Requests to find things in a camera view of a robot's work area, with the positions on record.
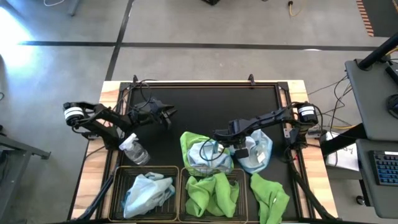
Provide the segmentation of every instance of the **wire basket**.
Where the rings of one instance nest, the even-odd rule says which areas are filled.
[[[132,187],[139,174],[154,172],[164,175],[164,178],[171,177],[175,194],[167,199],[163,206],[156,206],[145,215],[136,215],[132,218],[123,217],[123,202],[127,191]],[[116,169],[114,176],[111,205],[108,218],[111,222],[172,222],[178,217],[178,187],[180,171],[176,166],[121,166]]]
[[[185,190],[190,176],[194,176],[197,180],[203,179],[203,174],[217,174],[220,171],[210,168],[183,168],[180,174],[180,196],[179,196],[179,213],[178,220],[184,223],[247,223],[248,222],[248,200],[246,197],[246,174],[242,169],[233,169],[230,174],[226,174],[226,177],[231,185],[239,184],[239,197],[236,201],[235,214],[233,217],[228,218],[226,216],[217,217],[212,215],[207,210],[201,217],[196,217],[188,214],[185,211],[185,204],[190,198],[188,191]]]

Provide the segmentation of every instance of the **gray desk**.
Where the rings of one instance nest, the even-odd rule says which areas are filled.
[[[398,119],[391,116],[386,108],[387,98],[398,93],[398,85],[386,72],[388,63],[376,62],[367,70],[361,70],[357,61],[348,61],[345,66],[362,123],[332,140],[322,141],[322,154],[326,157],[356,143],[362,175],[359,183],[365,204],[373,206],[381,218],[398,218],[395,206],[398,187],[376,184],[368,156],[372,150],[398,152]]]
[[[322,142],[324,157],[354,144],[356,139],[398,142],[398,119],[386,109],[387,97],[398,93],[398,85],[385,71],[388,64],[376,62],[367,71],[361,70],[356,61],[347,61],[345,65],[362,123],[330,141]]]
[[[373,175],[372,165],[369,160],[369,151],[391,151],[398,152],[398,143],[396,142],[377,142],[359,139],[356,141],[358,148],[358,160],[360,170],[364,177],[366,192],[369,192],[369,202],[381,218],[398,218],[397,193],[398,187],[377,185]]]

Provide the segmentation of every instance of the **wooden table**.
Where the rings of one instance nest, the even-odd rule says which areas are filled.
[[[222,81],[198,81],[198,82],[222,82]],[[307,91],[303,80],[267,80],[267,81],[256,81],[256,82],[287,82],[289,84],[289,92],[291,101],[304,102],[308,101]],[[120,81],[108,81],[104,82],[101,98],[99,102],[105,106],[114,107],[118,100]],[[284,94],[281,95],[282,104],[286,104]],[[314,139],[308,139],[308,143],[319,145],[318,141]],[[98,139],[90,141],[88,145],[87,154],[94,151],[95,149],[103,146],[102,140]],[[326,208],[326,210],[337,217],[337,211],[335,201],[333,200],[333,194],[331,192],[328,174],[326,172],[325,163],[320,148],[309,146],[302,151],[305,163],[305,169],[307,171],[307,177],[311,191],[315,194],[319,202]],[[73,205],[72,218],[79,217],[86,208],[93,201],[97,193],[101,188],[101,182],[103,179],[103,172],[106,160],[106,150],[101,150],[91,155],[83,164],[83,170],[79,179],[79,186],[76,194],[75,203]],[[112,188],[108,191],[105,196],[105,203],[103,207],[103,218],[107,218],[109,210],[109,201]],[[299,188],[300,201],[303,208],[304,217],[308,216],[308,208],[306,198],[302,190]]]

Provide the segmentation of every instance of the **light blue cloth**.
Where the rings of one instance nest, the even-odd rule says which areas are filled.
[[[175,194],[172,183],[171,177],[164,178],[162,174],[149,172],[145,176],[138,175],[126,194],[124,218],[144,215],[156,206],[162,206],[169,197]]]
[[[238,159],[242,168],[250,173],[260,172],[268,166],[272,152],[272,140],[261,130],[255,130],[250,136],[246,137],[246,147],[249,157]],[[229,147],[231,154],[235,154],[235,148]]]
[[[202,147],[203,142],[195,143],[187,152],[187,159],[189,165],[201,172],[202,174],[211,174],[215,170],[206,169],[212,168],[219,170],[221,172],[229,174],[233,169],[232,158],[229,154],[223,153],[219,158],[213,161],[206,161],[202,159],[199,155],[200,148]],[[218,150],[218,143],[215,141],[208,141],[203,146],[201,150],[201,156],[207,160],[218,157],[222,152]]]

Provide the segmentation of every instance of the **table leg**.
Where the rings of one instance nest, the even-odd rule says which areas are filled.
[[[357,139],[367,139],[367,135],[362,123],[329,141],[326,141],[326,139],[321,141],[323,157],[326,157],[339,149],[349,146],[350,144],[354,144],[355,140]]]
[[[0,135],[0,145],[9,147],[9,148],[15,149],[15,150],[24,150],[24,151],[30,152],[33,155],[40,156],[42,159],[48,159],[51,154],[51,152],[46,152],[41,149],[37,149],[36,147],[32,147],[30,145],[26,145],[24,143],[17,142],[15,140],[12,140],[3,135]]]
[[[70,7],[69,7],[69,11],[68,11],[68,14],[70,16],[75,15],[77,6],[79,5],[79,2],[80,2],[80,0],[72,0]]]

